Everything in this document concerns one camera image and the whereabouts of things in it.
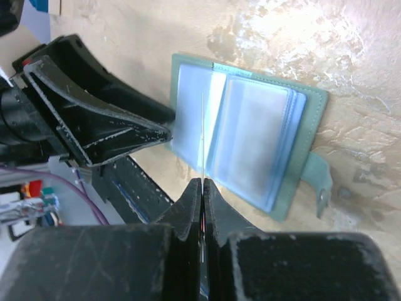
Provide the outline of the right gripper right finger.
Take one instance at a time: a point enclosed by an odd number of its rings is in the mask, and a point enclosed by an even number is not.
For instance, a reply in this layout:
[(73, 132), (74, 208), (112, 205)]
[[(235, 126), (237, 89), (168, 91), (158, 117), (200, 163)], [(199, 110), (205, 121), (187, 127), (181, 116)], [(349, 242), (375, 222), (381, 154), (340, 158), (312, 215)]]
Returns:
[(347, 232), (264, 232), (204, 182), (210, 300), (399, 300), (378, 246)]

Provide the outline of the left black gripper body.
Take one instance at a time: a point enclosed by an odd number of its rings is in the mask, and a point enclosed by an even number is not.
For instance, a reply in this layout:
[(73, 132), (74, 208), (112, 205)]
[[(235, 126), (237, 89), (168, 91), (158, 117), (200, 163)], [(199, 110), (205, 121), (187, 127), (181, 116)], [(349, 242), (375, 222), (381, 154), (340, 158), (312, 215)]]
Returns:
[(90, 70), (83, 43), (40, 44), (7, 60), (1, 82), (1, 163), (33, 165), (58, 155), (91, 166), (91, 95), (79, 86)]

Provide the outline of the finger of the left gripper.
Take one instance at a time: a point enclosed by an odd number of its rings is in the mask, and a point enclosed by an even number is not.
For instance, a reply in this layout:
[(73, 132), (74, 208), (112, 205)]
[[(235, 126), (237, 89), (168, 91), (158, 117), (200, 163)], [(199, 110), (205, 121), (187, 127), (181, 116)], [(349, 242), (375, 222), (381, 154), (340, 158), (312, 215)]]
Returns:
[(94, 97), (158, 124), (174, 121), (175, 112), (171, 108), (107, 71), (77, 34), (57, 37), (44, 51), (64, 74)]
[(94, 97), (48, 55), (32, 59), (23, 71), (61, 140), (84, 166), (102, 166), (172, 138), (171, 123), (158, 124)]

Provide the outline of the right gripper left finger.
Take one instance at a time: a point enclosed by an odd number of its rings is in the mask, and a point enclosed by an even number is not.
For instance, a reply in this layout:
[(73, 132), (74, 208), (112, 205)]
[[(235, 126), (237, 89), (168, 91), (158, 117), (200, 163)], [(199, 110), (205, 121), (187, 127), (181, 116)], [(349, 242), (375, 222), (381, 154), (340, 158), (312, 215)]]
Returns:
[(201, 181), (153, 223), (36, 228), (1, 277), (2, 300), (197, 300)]

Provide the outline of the green card holder wallet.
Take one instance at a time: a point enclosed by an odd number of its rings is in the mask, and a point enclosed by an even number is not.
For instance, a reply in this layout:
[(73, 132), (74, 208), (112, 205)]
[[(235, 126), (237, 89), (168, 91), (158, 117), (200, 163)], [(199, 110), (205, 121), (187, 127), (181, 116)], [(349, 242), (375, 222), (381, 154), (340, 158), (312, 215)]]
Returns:
[(330, 165), (311, 151), (328, 102), (325, 90), (176, 53), (169, 149), (201, 173), (204, 92), (204, 175), (276, 221), (284, 220), (297, 185), (316, 193), (321, 216), (333, 180)]

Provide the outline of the black credit card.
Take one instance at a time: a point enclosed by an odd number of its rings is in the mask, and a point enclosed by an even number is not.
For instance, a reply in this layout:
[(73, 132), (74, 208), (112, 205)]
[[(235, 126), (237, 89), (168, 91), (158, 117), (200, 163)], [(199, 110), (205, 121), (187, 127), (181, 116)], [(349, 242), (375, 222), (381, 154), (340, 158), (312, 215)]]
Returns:
[(201, 234), (201, 262), (205, 262), (205, 249), (206, 249), (206, 217), (205, 217), (205, 209), (204, 209), (204, 160), (205, 160), (205, 155), (204, 155), (204, 139), (205, 139), (205, 134), (204, 134), (204, 92), (202, 92), (201, 95), (201, 205), (202, 205), (202, 234)]

